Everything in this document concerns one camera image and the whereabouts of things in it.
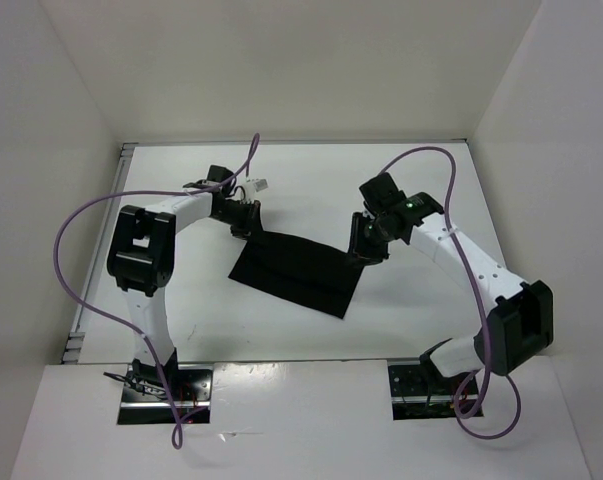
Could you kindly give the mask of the black skirt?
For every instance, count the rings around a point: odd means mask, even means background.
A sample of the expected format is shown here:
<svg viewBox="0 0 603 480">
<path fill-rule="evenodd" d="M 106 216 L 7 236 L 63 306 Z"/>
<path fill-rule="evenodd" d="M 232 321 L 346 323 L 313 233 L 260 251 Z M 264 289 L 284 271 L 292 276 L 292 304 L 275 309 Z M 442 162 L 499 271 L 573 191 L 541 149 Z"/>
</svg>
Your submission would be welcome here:
<svg viewBox="0 0 603 480">
<path fill-rule="evenodd" d="M 251 236 L 229 278 L 336 318 L 345 317 L 363 267 L 329 245 L 263 231 Z"/>
</svg>

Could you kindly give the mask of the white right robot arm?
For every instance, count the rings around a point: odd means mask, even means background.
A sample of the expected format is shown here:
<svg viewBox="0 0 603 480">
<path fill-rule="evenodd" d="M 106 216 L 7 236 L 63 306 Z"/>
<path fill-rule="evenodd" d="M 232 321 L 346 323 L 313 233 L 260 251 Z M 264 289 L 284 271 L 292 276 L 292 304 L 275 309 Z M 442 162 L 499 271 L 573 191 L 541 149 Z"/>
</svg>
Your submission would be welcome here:
<svg viewBox="0 0 603 480">
<path fill-rule="evenodd" d="M 401 240 L 478 302 L 476 335 L 445 340 L 424 353 L 424 389 L 443 392 L 454 376 L 483 368 L 506 376 L 552 344 L 553 292 L 546 283 L 529 283 L 507 270 L 461 232 L 432 196 L 407 196 L 389 173 L 359 190 L 365 209 L 352 216 L 348 255 L 354 263 L 379 264 L 388 259 L 390 243 Z"/>
</svg>

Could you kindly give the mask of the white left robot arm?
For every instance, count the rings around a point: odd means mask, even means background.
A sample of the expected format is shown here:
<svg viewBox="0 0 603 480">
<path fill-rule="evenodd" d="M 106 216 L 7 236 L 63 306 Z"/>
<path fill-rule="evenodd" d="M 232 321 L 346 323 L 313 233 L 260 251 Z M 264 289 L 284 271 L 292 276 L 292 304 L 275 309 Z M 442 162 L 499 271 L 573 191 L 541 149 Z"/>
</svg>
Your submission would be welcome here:
<svg viewBox="0 0 603 480">
<path fill-rule="evenodd" d="M 237 183 L 221 166 L 183 186 L 184 193 L 146 207 L 121 208 L 106 267 L 126 300 L 136 333 L 132 383 L 157 399 L 173 397 L 180 387 L 177 349 L 168 328 L 165 287 L 175 267 L 176 237 L 197 221 L 211 218 L 246 240 L 262 230 L 256 194 L 268 188 L 261 178 Z"/>
</svg>

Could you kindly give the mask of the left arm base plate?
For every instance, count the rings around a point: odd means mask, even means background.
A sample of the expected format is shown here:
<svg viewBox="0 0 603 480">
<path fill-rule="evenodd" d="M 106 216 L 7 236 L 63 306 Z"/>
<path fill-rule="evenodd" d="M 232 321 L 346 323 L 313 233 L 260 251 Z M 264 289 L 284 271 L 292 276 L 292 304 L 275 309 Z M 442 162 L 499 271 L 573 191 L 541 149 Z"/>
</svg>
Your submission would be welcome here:
<svg viewBox="0 0 603 480">
<path fill-rule="evenodd" d="M 125 377 L 119 375 L 123 386 L 117 424 L 153 425 L 174 424 L 165 390 L 159 380 L 137 381 L 132 379 L 132 367 Z M 186 416 L 186 424 L 208 424 L 214 366 L 212 364 L 181 364 L 174 378 L 172 395 L 180 417 Z"/>
</svg>

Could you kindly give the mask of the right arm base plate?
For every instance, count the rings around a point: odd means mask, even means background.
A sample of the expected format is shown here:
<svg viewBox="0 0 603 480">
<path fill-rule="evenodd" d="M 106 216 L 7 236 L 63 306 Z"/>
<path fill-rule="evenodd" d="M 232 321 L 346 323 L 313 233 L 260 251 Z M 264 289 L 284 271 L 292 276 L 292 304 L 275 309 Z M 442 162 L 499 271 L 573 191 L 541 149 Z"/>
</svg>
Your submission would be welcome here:
<svg viewBox="0 0 603 480">
<path fill-rule="evenodd" d="M 468 373 L 441 377 L 417 361 L 387 365 L 394 421 L 454 418 L 453 396 Z"/>
</svg>

